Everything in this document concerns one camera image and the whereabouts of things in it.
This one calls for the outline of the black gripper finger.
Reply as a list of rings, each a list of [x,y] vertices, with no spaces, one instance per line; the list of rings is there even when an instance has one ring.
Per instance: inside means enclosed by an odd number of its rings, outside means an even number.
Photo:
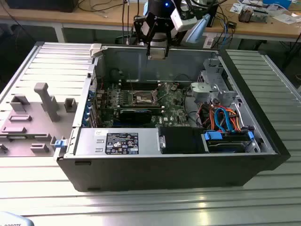
[[[169,49],[172,46],[179,46],[180,42],[178,39],[178,34],[176,34],[175,37],[172,38],[171,30],[173,29],[173,26],[170,22],[165,23],[165,34],[166,34],[166,50],[165,50],[165,57],[168,57]]]
[[[148,14],[146,16],[135,16],[134,17],[134,28],[137,38],[140,42],[147,45],[146,56],[150,56],[151,41],[156,33],[156,28],[158,26],[157,16],[153,14]],[[142,26],[146,23],[149,27],[147,34],[143,33]]]

